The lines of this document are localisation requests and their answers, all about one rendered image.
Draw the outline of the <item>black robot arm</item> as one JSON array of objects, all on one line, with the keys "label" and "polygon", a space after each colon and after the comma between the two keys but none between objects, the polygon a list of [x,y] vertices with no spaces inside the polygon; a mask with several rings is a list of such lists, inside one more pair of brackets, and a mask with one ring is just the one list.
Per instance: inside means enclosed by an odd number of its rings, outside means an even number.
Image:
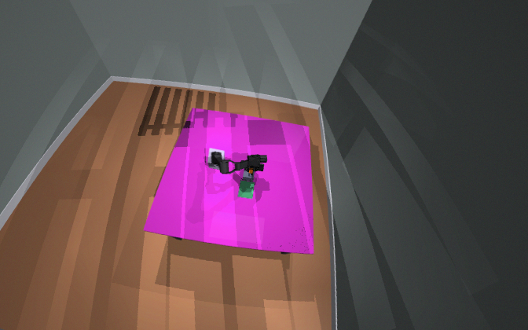
[{"label": "black robot arm", "polygon": [[[234,163],[233,170],[229,171],[229,162]],[[221,174],[232,174],[234,171],[240,171],[249,166],[257,167],[260,163],[267,163],[267,155],[248,155],[247,160],[241,162],[233,162],[230,159],[222,159],[220,152],[211,152],[211,163],[218,164]]]}]

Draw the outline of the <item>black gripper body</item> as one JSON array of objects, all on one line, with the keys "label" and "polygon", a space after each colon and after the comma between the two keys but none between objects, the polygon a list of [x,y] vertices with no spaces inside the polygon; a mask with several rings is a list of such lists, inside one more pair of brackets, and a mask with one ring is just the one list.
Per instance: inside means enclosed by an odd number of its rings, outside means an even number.
[{"label": "black gripper body", "polygon": [[258,169],[259,171],[263,171],[263,169],[264,169],[264,163],[260,163],[260,165],[257,166],[257,167],[249,166],[249,168],[256,168],[256,169]]}]

